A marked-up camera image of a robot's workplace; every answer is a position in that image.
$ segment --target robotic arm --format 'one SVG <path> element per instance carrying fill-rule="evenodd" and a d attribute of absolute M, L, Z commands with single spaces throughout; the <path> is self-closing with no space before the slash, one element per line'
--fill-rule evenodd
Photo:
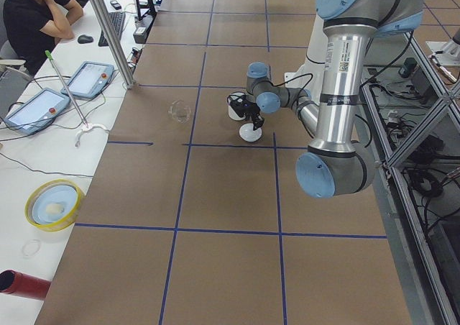
<path fill-rule="evenodd" d="M 249 66 L 247 93 L 260 111 L 291 108 L 314 135 L 296 165 L 298 182 L 308 195 L 355 193 L 372 182 L 373 157 L 351 140 L 366 49 L 374 37 L 413 31 L 422 21 L 422 8 L 423 0 L 316 0 L 317 21 L 323 20 L 327 38 L 322 42 L 326 47 L 322 87 L 313 93 L 319 101 L 313 101 L 305 87 L 273 86 L 265 64 Z M 307 55 L 303 72 L 308 72 L 308 63 Z"/>

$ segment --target person's arm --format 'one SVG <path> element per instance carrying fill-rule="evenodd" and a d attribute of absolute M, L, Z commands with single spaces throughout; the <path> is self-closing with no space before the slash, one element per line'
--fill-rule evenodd
<path fill-rule="evenodd" d="M 37 2 L 44 2 L 51 11 L 52 20 L 48 21 L 42 29 L 46 35 L 57 37 L 59 39 L 73 39 L 74 34 L 70 23 L 61 12 L 59 6 L 54 0 L 35 0 Z"/>
<path fill-rule="evenodd" d="M 83 16 L 83 8 L 76 0 L 70 0 L 64 7 L 68 10 L 67 18 L 70 25 L 77 22 Z"/>

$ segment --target black t-shirt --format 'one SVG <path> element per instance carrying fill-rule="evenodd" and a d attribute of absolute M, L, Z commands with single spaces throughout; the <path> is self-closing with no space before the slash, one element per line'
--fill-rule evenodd
<path fill-rule="evenodd" d="M 70 0 L 54 1 L 64 6 Z M 34 75 L 46 60 L 45 51 L 55 47 L 55 38 L 40 31 L 52 20 L 50 9 L 35 0 L 5 0 L 3 18 L 11 46 Z"/>

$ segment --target yellow bowl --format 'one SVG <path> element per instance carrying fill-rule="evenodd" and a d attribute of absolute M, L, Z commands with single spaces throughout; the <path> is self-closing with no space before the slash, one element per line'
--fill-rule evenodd
<path fill-rule="evenodd" d="M 56 222 L 52 222 L 49 224 L 40 224 L 37 223 L 34 218 L 32 217 L 32 209 L 34 208 L 34 204 L 37 201 L 37 199 L 47 190 L 55 187 L 55 186 L 70 186 L 72 187 L 76 192 L 77 192 L 77 201 L 75 202 L 75 205 L 73 206 L 72 210 L 65 215 L 63 218 L 57 220 Z M 64 179 L 57 179 L 50 181 L 49 183 L 46 183 L 44 185 L 41 185 L 37 190 L 35 190 L 32 195 L 27 199 L 26 206 L 25 206 L 25 215 L 27 221 L 33 225 L 36 226 L 37 228 L 44 230 L 46 232 L 56 232 L 58 230 L 67 228 L 70 226 L 73 222 L 75 222 L 77 215 L 78 215 L 78 209 L 80 208 L 81 201 L 85 198 L 85 194 L 82 192 L 82 190 L 73 182 L 69 180 L 64 180 Z"/>

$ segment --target keyboard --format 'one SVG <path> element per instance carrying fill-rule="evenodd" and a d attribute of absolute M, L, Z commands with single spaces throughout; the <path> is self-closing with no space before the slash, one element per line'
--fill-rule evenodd
<path fill-rule="evenodd" d="M 110 20 L 112 21 L 112 24 L 115 29 L 115 33 L 119 39 L 121 39 L 121 34 L 123 33 L 123 24 L 124 24 L 125 15 L 126 14 L 123 11 L 109 12 Z M 107 39 L 104 36 L 104 32 L 101 32 L 101 36 L 99 37 L 98 46 L 103 47 L 103 46 L 108 46 L 108 45 L 109 43 L 107 42 Z"/>

